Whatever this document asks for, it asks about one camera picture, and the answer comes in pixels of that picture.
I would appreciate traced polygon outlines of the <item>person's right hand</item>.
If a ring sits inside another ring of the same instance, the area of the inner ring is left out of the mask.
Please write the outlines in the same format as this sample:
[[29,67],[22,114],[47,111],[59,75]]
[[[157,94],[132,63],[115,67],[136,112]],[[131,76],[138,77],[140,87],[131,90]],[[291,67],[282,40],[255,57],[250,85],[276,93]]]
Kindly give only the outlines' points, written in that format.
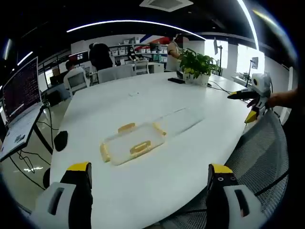
[[286,94],[285,93],[272,93],[271,96],[268,98],[266,104],[270,107],[286,107]]

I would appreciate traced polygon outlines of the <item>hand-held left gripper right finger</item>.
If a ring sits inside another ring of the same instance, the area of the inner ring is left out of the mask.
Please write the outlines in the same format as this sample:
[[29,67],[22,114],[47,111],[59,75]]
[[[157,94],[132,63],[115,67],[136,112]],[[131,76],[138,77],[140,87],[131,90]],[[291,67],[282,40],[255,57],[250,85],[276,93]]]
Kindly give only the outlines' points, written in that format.
[[206,207],[207,229],[259,229],[267,221],[258,198],[224,165],[209,165]]

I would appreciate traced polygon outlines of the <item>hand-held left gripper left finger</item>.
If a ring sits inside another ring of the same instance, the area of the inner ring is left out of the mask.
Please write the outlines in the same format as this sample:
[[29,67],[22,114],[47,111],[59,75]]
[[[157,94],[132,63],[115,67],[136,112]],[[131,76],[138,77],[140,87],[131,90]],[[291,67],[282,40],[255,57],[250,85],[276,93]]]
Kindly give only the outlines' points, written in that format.
[[39,229],[90,229],[92,167],[90,162],[70,166],[37,198],[31,221]]

